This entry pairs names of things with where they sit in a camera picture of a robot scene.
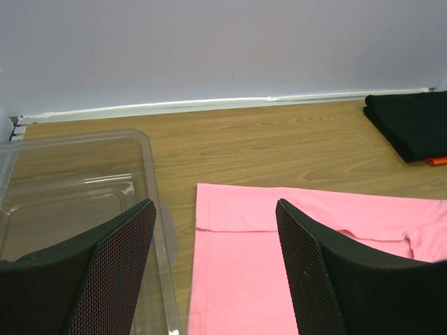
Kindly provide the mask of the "pink t shirt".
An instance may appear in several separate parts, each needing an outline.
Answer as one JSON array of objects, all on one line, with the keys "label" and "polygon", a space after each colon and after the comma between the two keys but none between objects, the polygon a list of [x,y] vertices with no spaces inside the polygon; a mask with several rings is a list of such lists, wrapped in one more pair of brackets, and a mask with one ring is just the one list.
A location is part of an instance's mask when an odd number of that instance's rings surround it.
[{"label": "pink t shirt", "polygon": [[360,243],[446,259],[446,201],[198,184],[189,334],[297,334],[275,208],[285,199]]}]

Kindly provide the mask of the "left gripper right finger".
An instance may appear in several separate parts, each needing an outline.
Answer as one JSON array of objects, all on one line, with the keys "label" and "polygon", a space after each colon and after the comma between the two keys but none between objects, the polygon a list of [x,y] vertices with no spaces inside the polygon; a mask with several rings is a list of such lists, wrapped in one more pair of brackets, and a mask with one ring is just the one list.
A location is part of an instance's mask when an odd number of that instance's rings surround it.
[{"label": "left gripper right finger", "polygon": [[446,262],[403,258],[275,209],[300,334],[445,334]]}]

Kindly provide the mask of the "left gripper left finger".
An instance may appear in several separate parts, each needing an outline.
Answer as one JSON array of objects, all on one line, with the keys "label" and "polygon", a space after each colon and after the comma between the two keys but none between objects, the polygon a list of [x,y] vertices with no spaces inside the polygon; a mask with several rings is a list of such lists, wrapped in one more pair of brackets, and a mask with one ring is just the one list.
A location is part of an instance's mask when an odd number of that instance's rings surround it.
[{"label": "left gripper left finger", "polygon": [[1,333],[129,334],[155,222],[146,199],[63,242],[1,261]]}]

